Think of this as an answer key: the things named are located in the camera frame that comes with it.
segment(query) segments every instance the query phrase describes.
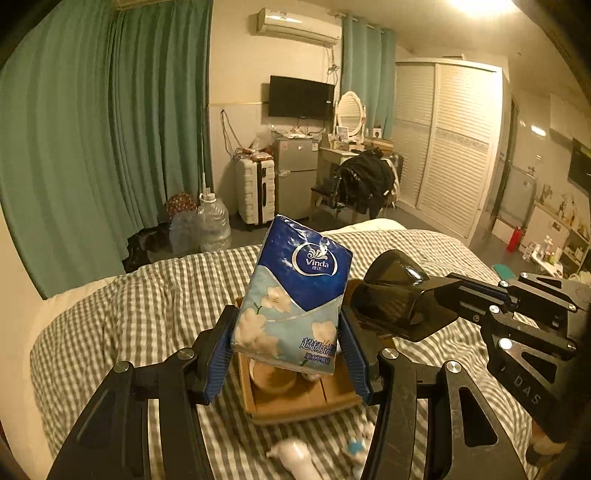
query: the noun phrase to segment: cardboard tray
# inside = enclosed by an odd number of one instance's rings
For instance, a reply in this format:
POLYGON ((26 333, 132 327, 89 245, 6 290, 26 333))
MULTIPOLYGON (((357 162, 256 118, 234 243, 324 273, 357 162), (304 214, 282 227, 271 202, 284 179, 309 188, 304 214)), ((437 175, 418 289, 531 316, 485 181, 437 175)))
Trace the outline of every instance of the cardboard tray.
POLYGON ((295 385, 283 395, 265 393, 252 382, 248 373, 249 360, 246 355, 238 354, 242 404, 257 425, 312 419, 362 404, 342 355, 336 356, 334 375, 324 375, 310 382, 298 374, 295 385))

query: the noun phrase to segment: black tv screen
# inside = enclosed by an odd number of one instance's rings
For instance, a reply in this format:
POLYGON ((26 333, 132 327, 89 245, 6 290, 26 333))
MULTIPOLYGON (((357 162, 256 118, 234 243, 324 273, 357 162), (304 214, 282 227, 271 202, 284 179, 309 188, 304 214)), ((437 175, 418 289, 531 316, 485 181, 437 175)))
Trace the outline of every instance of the black tv screen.
POLYGON ((271 75, 269 116, 332 120, 334 97, 330 83, 271 75))
POLYGON ((591 150, 574 140, 570 159, 569 180, 587 192, 591 192, 591 150))

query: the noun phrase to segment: white suitcase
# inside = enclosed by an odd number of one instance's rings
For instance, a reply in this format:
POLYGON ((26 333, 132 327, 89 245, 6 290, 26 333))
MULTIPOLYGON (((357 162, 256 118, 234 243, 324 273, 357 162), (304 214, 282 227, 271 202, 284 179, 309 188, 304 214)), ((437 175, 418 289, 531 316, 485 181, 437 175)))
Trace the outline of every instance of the white suitcase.
POLYGON ((241 158, 235 163, 238 212, 244 223, 263 225, 275 216, 275 162, 241 158))

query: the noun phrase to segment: louvered door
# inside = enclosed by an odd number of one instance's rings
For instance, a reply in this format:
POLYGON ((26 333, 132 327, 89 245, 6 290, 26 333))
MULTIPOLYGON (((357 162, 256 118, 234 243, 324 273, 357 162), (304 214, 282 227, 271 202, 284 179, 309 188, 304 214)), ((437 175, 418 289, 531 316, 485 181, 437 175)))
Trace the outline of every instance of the louvered door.
POLYGON ((498 142, 501 73, 449 64, 436 69, 434 132, 417 208, 468 238, 488 185, 495 136, 498 142))
POLYGON ((399 65, 396 71, 396 96, 392 141, 404 157, 400 180, 400 199, 417 204, 423 181, 435 84, 434 64, 399 65))

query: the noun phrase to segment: ceiling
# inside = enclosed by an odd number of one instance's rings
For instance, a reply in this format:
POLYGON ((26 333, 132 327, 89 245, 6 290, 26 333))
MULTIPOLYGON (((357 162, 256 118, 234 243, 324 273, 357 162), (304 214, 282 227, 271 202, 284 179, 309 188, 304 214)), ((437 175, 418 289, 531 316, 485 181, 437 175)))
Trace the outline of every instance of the ceiling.
POLYGON ((478 50, 505 56, 512 90, 553 92, 591 115, 583 91, 544 32, 514 5, 508 12, 475 18, 452 0, 306 0, 334 12, 365 17, 391 28, 412 53, 430 48, 478 50))

